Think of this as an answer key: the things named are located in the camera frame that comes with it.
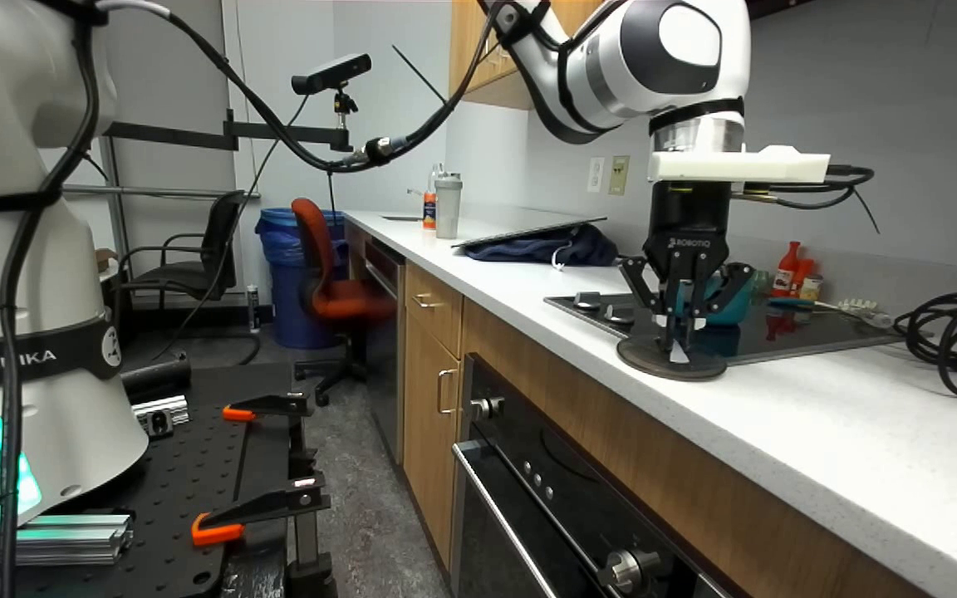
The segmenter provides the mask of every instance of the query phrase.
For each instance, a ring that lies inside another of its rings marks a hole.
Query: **door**
[[[443,569],[451,564],[451,443],[460,440],[460,358],[406,317],[406,479]]]

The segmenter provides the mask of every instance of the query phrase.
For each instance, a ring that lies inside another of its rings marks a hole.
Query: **oven door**
[[[451,452],[464,471],[460,598],[604,596],[594,569],[491,443],[469,440]]]

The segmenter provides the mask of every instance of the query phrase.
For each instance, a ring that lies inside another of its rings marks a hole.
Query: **kitchen counter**
[[[732,366],[670,383],[545,296],[625,293],[619,270],[475,264],[419,224],[348,212],[594,383],[930,596],[957,596],[957,399],[904,345]]]

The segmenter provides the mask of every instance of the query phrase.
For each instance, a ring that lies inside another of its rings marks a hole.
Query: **wooden cabinet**
[[[551,0],[551,12],[560,26],[575,33],[597,4],[600,0]],[[456,84],[469,74],[483,29],[484,13],[478,12],[478,0],[451,0],[450,91],[456,91]],[[502,47],[478,64],[469,99],[495,106],[530,106],[525,84]]]
[[[406,479],[425,533],[456,561],[460,474],[469,354],[478,354],[535,402],[580,452],[622,483],[695,559],[745,596],[919,596],[796,510],[756,490],[690,440],[577,373],[495,313],[406,265]]]
[[[464,349],[483,354],[580,452],[745,596],[919,596],[478,305],[464,305]]]
[[[406,440],[403,464],[425,522],[425,533],[443,559],[451,564],[451,497],[456,464],[451,443],[462,432],[462,296],[406,265]]]

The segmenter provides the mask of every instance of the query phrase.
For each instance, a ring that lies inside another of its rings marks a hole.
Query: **cabinet handle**
[[[443,304],[434,304],[434,293],[414,293],[414,305],[419,305],[423,313],[431,313],[431,311],[440,311]]]
[[[456,368],[440,368],[440,412],[443,416],[456,412],[456,406],[445,409],[445,396],[451,396],[451,394],[445,394],[445,385],[451,385],[451,376],[456,376]]]

